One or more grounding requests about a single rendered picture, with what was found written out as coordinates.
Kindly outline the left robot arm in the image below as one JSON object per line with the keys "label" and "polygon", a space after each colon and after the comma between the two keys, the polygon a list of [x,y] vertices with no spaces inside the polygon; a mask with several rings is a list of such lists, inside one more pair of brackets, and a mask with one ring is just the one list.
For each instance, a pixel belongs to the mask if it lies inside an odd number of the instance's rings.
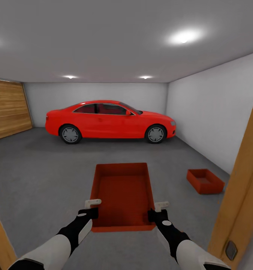
{"label": "left robot arm", "polygon": [[[72,221],[35,250],[17,259],[7,270],[61,270],[73,251],[79,246],[92,229],[92,220],[98,219],[101,199],[87,200],[85,210],[79,210],[76,220]],[[23,260],[27,259],[27,260]]]}

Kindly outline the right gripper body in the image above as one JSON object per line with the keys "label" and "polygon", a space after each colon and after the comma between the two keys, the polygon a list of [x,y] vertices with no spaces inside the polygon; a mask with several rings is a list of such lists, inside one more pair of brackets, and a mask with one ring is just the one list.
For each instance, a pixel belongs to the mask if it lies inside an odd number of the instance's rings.
{"label": "right gripper body", "polygon": [[[168,214],[166,209],[162,209],[161,212],[156,212],[155,210],[150,210],[147,212],[148,213],[148,220],[149,222],[155,222],[156,219],[160,216],[166,217],[168,219]],[[171,221],[170,221],[171,222]]]}

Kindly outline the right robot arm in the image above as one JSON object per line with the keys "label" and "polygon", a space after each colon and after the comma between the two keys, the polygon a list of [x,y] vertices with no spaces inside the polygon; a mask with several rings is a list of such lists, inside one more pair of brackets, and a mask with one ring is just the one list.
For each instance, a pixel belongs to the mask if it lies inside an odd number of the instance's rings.
{"label": "right robot arm", "polygon": [[209,254],[196,243],[194,243],[185,232],[180,232],[168,220],[166,209],[169,202],[156,202],[155,210],[148,211],[149,222],[157,225],[158,238],[175,258],[182,270],[232,270],[225,262]]}

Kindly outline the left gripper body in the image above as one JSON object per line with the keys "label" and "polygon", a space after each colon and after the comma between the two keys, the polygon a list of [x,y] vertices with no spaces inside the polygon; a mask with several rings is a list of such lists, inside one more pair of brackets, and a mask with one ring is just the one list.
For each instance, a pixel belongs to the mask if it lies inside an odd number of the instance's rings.
{"label": "left gripper body", "polygon": [[88,209],[88,210],[79,210],[78,211],[78,214],[82,213],[82,212],[89,212],[92,216],[92,220],[93,219],[98,219],[99,217],[99,212],[98,212],[98,207],[96,208],[91,208],[91,209]]}

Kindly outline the storage box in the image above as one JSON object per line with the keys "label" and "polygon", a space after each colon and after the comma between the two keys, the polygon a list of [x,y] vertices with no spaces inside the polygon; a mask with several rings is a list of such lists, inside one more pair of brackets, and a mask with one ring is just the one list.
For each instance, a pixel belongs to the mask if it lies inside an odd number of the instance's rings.
{"label": "storage box", "polygon": [[[200,181],[200,179],[202,180]],[[208,169],[188,170],[187,180],[198,194],[222,193],[224,186],[224,182]]]}
{"label": "storage box", "polygon": [[92,232],[152,231],[155,210],[147,163],[96,165],[90,200],[101,199]]}

